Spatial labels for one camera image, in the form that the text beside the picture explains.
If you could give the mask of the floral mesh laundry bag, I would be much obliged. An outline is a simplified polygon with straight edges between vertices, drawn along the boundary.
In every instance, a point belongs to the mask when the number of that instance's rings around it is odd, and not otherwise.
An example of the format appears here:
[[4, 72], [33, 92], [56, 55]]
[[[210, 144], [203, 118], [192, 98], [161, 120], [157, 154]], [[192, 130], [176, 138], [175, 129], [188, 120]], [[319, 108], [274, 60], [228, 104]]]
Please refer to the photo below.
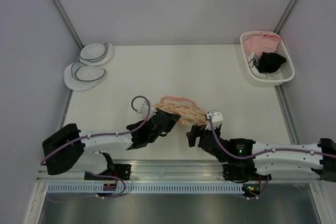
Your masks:
[[178, 98], [166, 95], [160, 99], [157, 104], [152, 105], [152, 117], [156, 109], [159, 108], [165, 112], [181, 115], [179, 124], [183, 125], [204, 125], [206, 124], [206, 112], [199, 108], [196, 103], [188, 98]]

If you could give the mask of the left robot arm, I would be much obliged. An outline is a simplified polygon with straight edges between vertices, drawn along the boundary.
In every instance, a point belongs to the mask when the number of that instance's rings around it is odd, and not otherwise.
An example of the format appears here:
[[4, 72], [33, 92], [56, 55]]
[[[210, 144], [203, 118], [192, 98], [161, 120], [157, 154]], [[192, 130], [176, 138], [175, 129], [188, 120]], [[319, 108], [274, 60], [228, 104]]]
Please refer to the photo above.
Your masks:
[[44, 159], [51, 176], [69, 170], [86, 172], [88, 177], [100, 176], [108, 180], [118, 174], [107, 150], [136, 150], [165, 137], [181, 118], [179, 114], [151, 110], [148, 119], [126, 126], [121, 132], [93, 132], [67, 124], [43, 141]]

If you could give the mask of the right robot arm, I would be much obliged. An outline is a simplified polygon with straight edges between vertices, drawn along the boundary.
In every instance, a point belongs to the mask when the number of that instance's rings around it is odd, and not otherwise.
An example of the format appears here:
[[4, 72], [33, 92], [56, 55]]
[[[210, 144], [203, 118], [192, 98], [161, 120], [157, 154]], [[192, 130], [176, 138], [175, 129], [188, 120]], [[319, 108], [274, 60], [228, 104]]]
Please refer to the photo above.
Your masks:
[[306, 145], [271, 145], [252, 139], [224, 140], [221, 130], [192, 126], [187, 132], [189, 147], [198, 146], [222, 163], [226, 181], [320, 179], [335, 182], [335, 142], [321, 138]]

